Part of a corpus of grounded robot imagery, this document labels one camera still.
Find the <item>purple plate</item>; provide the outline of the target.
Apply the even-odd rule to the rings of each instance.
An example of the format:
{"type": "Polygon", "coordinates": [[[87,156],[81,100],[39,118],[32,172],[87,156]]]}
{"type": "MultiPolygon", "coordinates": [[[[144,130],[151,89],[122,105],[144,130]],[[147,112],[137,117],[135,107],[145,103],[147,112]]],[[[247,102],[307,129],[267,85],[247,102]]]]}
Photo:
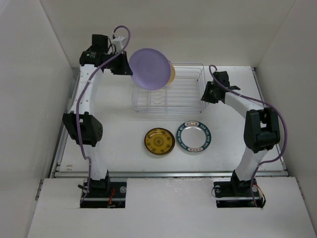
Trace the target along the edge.
{"type": "Polygon", "coordinates": [[[147,90],[163,88],[171,77],[171,65],[166,56],[153,48],[142,48],[129,59],[132,80],[147,90]]]}

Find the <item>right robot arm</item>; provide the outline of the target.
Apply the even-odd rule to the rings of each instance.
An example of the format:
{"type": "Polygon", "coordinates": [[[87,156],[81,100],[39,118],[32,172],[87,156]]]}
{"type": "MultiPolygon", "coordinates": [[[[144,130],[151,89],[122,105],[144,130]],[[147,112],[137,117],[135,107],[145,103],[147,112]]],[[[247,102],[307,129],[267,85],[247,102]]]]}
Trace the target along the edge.
{"type": "Polygon", "coordinates": [[[273,105],[240,93],[232,86],[227,71],[218,71],[210,65],[212,81],[207,82],[202,101],[217,104],[223,102],[233,108],[245,120],[243,139],[245,151],[238,167],[233,171],[229,189],[234,196],[252,193],[255,175],[266,162],[263,158],[280,142],[287,126],[280,111],[273,105]]]}

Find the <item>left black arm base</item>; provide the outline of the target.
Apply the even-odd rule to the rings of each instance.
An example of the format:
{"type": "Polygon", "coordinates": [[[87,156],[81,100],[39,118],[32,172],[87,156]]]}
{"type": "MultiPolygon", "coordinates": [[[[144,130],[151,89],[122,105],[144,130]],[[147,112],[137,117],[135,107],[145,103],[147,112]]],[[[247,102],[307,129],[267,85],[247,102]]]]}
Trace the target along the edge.
{"type": "Polygon", "coordinates": [[[80,208],[125,208],[127,182],[109,182],[106,187],[103,187],[91,181],[90,190],[86,197],[87,182],[78,185],[82,190],[80,198],[80,208]]]}

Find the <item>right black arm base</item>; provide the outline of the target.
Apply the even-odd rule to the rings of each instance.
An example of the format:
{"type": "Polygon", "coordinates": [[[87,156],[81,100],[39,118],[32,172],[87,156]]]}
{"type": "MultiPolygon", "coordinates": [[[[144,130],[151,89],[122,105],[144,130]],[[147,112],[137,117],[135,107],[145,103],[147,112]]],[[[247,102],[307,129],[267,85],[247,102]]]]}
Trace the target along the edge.
{"type": "Polygon", "coordinates": [[[263,208],[266,204],[265,196],[251,181],[234,181],[216,179],[213,190],[217,208],[263,208]]]}

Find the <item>tan plate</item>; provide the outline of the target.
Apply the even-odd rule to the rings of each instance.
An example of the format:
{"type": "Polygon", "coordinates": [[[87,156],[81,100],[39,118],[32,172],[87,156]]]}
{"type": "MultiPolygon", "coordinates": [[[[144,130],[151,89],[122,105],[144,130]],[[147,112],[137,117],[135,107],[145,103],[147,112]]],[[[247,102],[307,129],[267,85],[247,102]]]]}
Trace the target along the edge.
{"type": "Polygon", "coordinates": [[[170,85],[173,82],[173,80],[175,79],[175,74],[176,74],[173,64],[170,64],[170,69],[171,69],[171,75],[170,75],[169,81],[167,82],[167,85],[170,85]]]}

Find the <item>white blue rimmed plate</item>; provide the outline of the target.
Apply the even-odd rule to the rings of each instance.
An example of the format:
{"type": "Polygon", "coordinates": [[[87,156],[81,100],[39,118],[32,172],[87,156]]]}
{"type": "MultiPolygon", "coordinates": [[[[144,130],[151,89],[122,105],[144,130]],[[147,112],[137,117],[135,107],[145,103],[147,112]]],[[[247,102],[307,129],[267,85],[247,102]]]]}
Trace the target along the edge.
{"type": "Polygon", "coordinates": [[[200,153],[211,144],[212,135],[209,128],[199,121],[186,121],[176,131],[179,146],[187,152],[200,153]]]}

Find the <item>white wire dish rack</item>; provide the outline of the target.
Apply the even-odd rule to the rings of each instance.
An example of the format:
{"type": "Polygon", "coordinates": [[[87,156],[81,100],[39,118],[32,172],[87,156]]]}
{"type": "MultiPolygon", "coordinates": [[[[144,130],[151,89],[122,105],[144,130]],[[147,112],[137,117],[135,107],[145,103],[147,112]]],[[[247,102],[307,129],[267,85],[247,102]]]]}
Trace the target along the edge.
{"type": "Polygon", "coordinates": [[[201,63],[173,63],[174,80],[155,91],[134,85],[132,105],[139,113],[200,113],[208,105],[201,101],[205,87],[205,69],[201,63]]]}

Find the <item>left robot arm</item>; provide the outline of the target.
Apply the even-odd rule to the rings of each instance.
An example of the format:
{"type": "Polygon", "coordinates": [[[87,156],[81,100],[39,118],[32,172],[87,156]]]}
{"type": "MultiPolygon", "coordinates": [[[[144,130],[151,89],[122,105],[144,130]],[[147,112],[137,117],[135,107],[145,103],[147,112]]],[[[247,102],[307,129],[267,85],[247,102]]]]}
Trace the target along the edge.
{"type": "Polygon", "coordinates": [[[84,160],[88,161],[87,182],[81,186],[83,196],[94,193],[104,197],[110,193],[108,169],[100,155],[103,125],[95,117],[95,99],[104,70],[114,75],[132,75],[126,48],[130,37],[92,35],[92,44],[79,59],[80,73],[74,102],[64,113],[62,122],[72,140],[80,146],[84,160]]]}

